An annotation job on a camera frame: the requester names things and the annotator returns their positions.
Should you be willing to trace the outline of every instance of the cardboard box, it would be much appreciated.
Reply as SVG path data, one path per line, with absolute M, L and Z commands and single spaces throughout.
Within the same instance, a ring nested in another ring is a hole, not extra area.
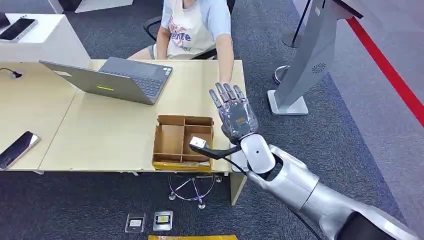
M 206 140 L 213 148 L 211 117 L 159 115 L 154 136 L 152 164 L 156 170 L 210 173 L 212 159 L 192 151 L 192 137 Z

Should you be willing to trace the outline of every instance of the dark gray carpet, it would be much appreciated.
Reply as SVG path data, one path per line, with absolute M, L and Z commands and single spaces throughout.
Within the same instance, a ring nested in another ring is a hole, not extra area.
M 92 58 L 126 58 L 153 41 L 141 23 L 160 14 L 159 1 L 68 14 Z M 297 15 L 290 0 L 238 0 L 232 16 L 235 54 L 243 60 L 247 95 L 257 112 L 260 131 L 270 144 L 304 161 L 324 184 L 374 205 L 404 222 L 367 146 L 330 76 L 306 95 L 309 115 L 272 116 L 266 91 L 276 86 L 274 69 L 294 51 L 280 41 L 294 29 Z M 153 212 L 170 209 L 175 224 L 165 235 L 236 234 L 241 240 L 313 239 L 279 202 L 247 184 L 237 206 L 230 207 L 229 179 L 206 198 L 207 207 L 169 201 L 167 175 L 119 173 L 0 174 L 2 239 L 146 239 Z M 124 233 L 129 211 L 146 211 L 146 233 Z

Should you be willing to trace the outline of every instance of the chair armrest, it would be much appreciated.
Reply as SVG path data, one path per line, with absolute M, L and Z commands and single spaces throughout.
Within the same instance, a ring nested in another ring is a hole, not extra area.
M 149 20 L 147 20 L 146 22 L 144 22 L 143 23 L 143 28 L 144 28 L 144 30 L 146 31 L 146 33 L 154 40 L 154 41 L 156 41 L 157 39 L 156 39 L 156 37 L 155 36 L 153 36 L 152 35 L 152 33 L 150 32 L 150 27 L 151 26 L 153 26 L 153 25 L 155 25 L 155 24 L 158 24 L 158 23 L 160 23 L 162 21 L 162 16 L 157 16 L 157 17 L 154 17 L 154 18 L 152 18 L 152 19 L 149 19 Z
M 202 54 L 200 54 L 198 56 L 195 56 L 193 59 L 209 59 L 209 58 L 211 58 L 213 56 L 216 56 L 217 54 L 218 54 L 217 53 L 217 50 L 216 49 L 212 49 L 212 50 L 209 50 L 207 52 L 204 52 L 204 53 L 202 53 Z

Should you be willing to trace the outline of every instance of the black phone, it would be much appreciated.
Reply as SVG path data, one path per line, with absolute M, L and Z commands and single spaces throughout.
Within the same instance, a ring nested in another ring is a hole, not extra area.
M 6 16 L 6 13 L 0 12 L 0 28 L 9 26 L 11 22 L 9 21 L 8 17 Z
M 13 41 L 19 39 L 19 36 L 31 30 L 35 26 L 35 23 L 35 19 L 19 18 L 19 20 L 0 34 L 0 40 Z
M 40 138 L 30 131 L 26 131 L 12 145 L 0 154 L 0 171 L 8 169 L 30 148 L 39 142 Z

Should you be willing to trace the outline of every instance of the smartphone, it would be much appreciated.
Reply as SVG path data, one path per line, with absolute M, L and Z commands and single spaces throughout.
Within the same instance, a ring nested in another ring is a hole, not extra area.
M 19 18 L 0 34 L 0 41 L 16 43 L 37 25 L 37 20 Z
M 10 168 L 29 149 L 39 142 L 40 138 L 30 131 L 26 131 L 12 145 L 0 154 L 0 171 Z

